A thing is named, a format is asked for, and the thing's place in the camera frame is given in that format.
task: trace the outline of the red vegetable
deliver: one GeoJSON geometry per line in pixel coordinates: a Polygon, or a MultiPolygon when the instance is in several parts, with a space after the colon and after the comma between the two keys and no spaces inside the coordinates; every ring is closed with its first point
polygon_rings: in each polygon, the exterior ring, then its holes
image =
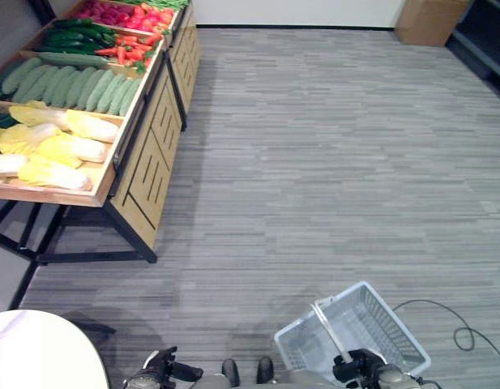
{"type": "Polygon", "coordinates": [[[118,64],[124,65],[126,60],[126,48],[122,46],[118,46],[118,64]]]}
{"type": "Polygon", "coordinates": [[[100,50],[95,50],[95,54],[98,55],[117,55],[118,48],[117,47],[112,47],[111,49],[100,49],[100,50]]]}
{"type": "Polygon", "coordinates": [[[143,60],[143,50],[133,49],[132,51],[128,51],[126,53],[126,57],[129,59],[133,59],[135,61],[142,61],[143,60]]]}

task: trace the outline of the carrot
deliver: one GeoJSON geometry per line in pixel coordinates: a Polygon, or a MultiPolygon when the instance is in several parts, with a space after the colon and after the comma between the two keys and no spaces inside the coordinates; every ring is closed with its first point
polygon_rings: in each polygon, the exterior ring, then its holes
{"type": "Polygon", "coordinates": [[[95,54],[115,56],[115,55],[117,55],[117,48],[116,47],[112,47],[110,49],[95,50],[95,54]]]}
{"type": "Polygon", "coordinates": [[[152,46],[149,46],[149,45],[142,45],[140,43],[134,43],[133,46],[136,48],[136,49],[140,49],[140,50],[143,50],[143,51],[148,51],[148,50],[152,50],[152,46]]]}
{"type": "Polygon", "coordinates": [[[135,61],[143,60],[143,50],[133,49],[132,51],[128,51],[126,53],[126,57],[129,59],[134,59],[135,61]]]}
{"type": "Polygon", "coordinates": [[[163,36],[160,33],[154,33],[150,37],[148,37],[145,42],[143,42],[145,45],[152,46],[154,45],[157,41],[161,40],[163,36]]]}
{"type": "Polygon", "coordinates": [[[118,64],[124,65],[126,60],[126,48],[118,46],[118,64]]]}

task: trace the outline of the wooden panel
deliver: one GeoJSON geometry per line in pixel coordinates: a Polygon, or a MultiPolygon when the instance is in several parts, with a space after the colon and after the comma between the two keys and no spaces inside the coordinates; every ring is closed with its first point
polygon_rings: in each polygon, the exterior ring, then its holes
{"type": "Polygon", "coordinates": [[[195,77],[199,65],[199,40],[195,27],[192,6],[188,6],[178,33],[177,42],[170,49],[170,56],[177,87],[182,96],[185,111],[188,112],[194,93],[195,77]]]}
{"type": "Polygon", "coordinates": [[[111,200],[150,247],[156,240],[181,129],[166,66],[157,77],[122,182],[111,200]]]}

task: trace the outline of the cucumber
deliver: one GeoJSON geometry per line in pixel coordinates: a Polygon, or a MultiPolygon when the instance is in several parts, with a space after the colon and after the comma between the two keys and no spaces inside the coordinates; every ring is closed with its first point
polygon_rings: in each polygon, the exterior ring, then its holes
{"type": "Polygon", "coordinates": [[[71,85],[73,84],[75,79],[79,76],[79,74],[80,74],[79,71],[73,71],[67,77],[64,77],[58,82],[57,87],[55,87],[55,92],[53,93],[52,96],[51,105],[53,107],[58,107],[58,108],[64,107],[64,104],[66,103],[66,96],[70,91],[71,85]]]}
{"type": "Polygon", "coordinates": [[[99,55],[72,53],[39,53],[39,58],[55,65],[96,66],[107,65],[108,61],[99,55]]]}
{"type": "Polygon", "coordinates": [[[80,34],[82,34],[84,36],[88,36],[88,37],[94,39],[95,41],[98,41],[98,40],[102,39],[102,35],[97,30],[95,30],[94,28],[89,28],[89,27],[72,27],[68,31],[78,32],[78,33],[80,33],[80,34]]]}
{"type": "Polygon", "coordinates": [[[71,85],[71,88],[68,91],[66,97],[66,107],[72,108],[77,104],[80,92],[82,91],[84,84],[88,81],[92,74],[95,73],[95,71],[96,68],[87,67],[80,72],[79,76],[75,79],[73,85],[71,85]]]}
{"type": "Polygon", "coordinates": [[[113,81],[111,81],[100,100],[98,100],[98,104],[96,105],[97,112],[105,113],[109,109],[115,92],[118,92],[118,88],[124,83],[125,80],[125,75],[114,76],[113,81]]]}
{"type": "Polygon", "coordinates": [[[58,67],[50,66],[49,69],[33,84],[28,92],[23,96],[20,103],[28,103],[30,100],[39,100],[48,87],[49,81],[58,72],[58,67]]]}
{"type": "Polygon", "coordinates": [[[46,46],[52,47],[75,47],[78,48],[83,45],[82,41],[67,41],[67,40],[51,40],[47,39],[43,42],[46,46]]]}
{"type": "Polygon", "coordinates": [[[26,78],[21,82],[19,88],[12,97],[12,101],[15,103],[23,103],[23,97],[32,89],[33,85],[35,85],[36,81],[42,77],[46,71],[48,71],[49,65],[41,65],[36,67],[33,71],[28,73],[26,78]]]}
{"type": "Polygon", "coordinates": [[[40,53],[68,53],[68,54],[80,54],[87,55],[85,51],[75,49],[73,47],[53,47],[53,46],[40,46],[35,51],[40,53]]]}
{"type": "Polygon", "coordinates": [[[41,64],[42,61],[38,57],[30,58],[27,61],[23,62],[4,79],[1,86],[2,92],[6,95],[11,94],[13,91],[15,91],[15,89],[17,89],[26,75],[41,64]]]}
{"type": "Polygon", "coordinates": [[[44,93],[42,94],[42,100],[49,105],[52,101],[53,94],[55,93],[55,90],[57,89],[57,85],[59,81],[62,79],[66,78],[68,75],[73,73],[75,71],[75,68],[73,66],[64,66],[63,68],[59,69],[55,75],[53,75],[52,79],[48,83],[48,87],[46,87],[44,93]]]}
{"type": "Polygon", "coordinates": [[[3,84],[3,80],[8,77],[8,75],[17,69],[19,65],[21,65],[21,61],[13,61],[11,62],[8,66],[5,67],[5,69],[0,73],[0,97],[2,96],[3,92],[1,90],[1,85],[3,84]]]}
{"type": "Polygon", "coordinates": [[[55,20],[53,25],[59,28],[72,28],[72,27],[82,27],[90,26],[93,23],[93,19],[63,19],[55,20]]]}
{"type": "Polygon", "coordinates": [[[96,83],[100,80],[102,75],[105,73],[104,70],[99,69],[95,73],[89,77],[88,81],[84,84],[82,88],[82,92],[80,93],[79,99],[77,100],[77,109],[85,109],[86,102],[88,101],[88,97],[93,92],[93,88],[96,86],[96,83]]]}
{"type": "Polygon", "coordinates": [[[102,75],[102,77],[100,77],[100,80],[98,81],[98,83],[96,83],[96,86],[93,88],[91,95],[89,95],[88,100],[86,101],[87,111],[95,110],[96,105],[98,104],[98,100],[104,94],[105,89],[107,89],[109,83],[113,81],[113,78],[114,78],[114,72],[111,69],[106,71],[102,75]]]}
{"type": "Polygon", "coordinates": [[[129,86],[129,89],[127,89],[125,96],[122,98],[122,103],[120,103],[120,116],[126,116],[130,103],[135,98],[136,91],[141,83],[141,79],[135,79],[135,81],[129,86]]]}
{"type": "Polygon", "coordinates": [[[12,127],[14,124],[17,123],[18,122],[12,116],[6,115],[4,118],[0,120],[0,128],[12,127]]]}
{"type": "Polygon", "coordinates": [[[130,85],[134,82],[134,79],[126,79],[122,86],[118,89],[118,91],[114,94],[113,100],[111,101],[111,105],[109,106],[110,115],[118,115],[120,112],[120,104],[122,103],[123,97],[126,95],[127,90],[130,85]]]}
{"type": "Polygon", "coordinates": [[[56,28],[49,28],[46,30],[48,37],[52,40],[67,40],[67,41],[81,41],[84,38],[80,32],[69,30],[58,30],[56,28]]]}

